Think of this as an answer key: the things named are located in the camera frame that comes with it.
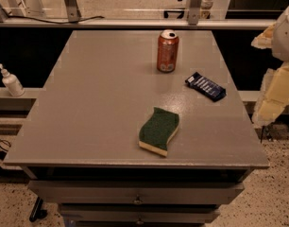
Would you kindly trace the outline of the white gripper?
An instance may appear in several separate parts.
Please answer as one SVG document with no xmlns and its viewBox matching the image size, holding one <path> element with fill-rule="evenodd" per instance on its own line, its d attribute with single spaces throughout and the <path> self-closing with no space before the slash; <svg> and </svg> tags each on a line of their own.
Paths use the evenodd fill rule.
<svg viewBox="0 0 289 227">
<path fill-rule="evenodd" d="M 253 39 L 255 48 L 272 48 L 272 55 L 284 62 L 280 68 L 267 69 L 251 120 L 255 127 L 273 123 L 289 105 L 289 6 L 278 18 Z"/>
</svg>

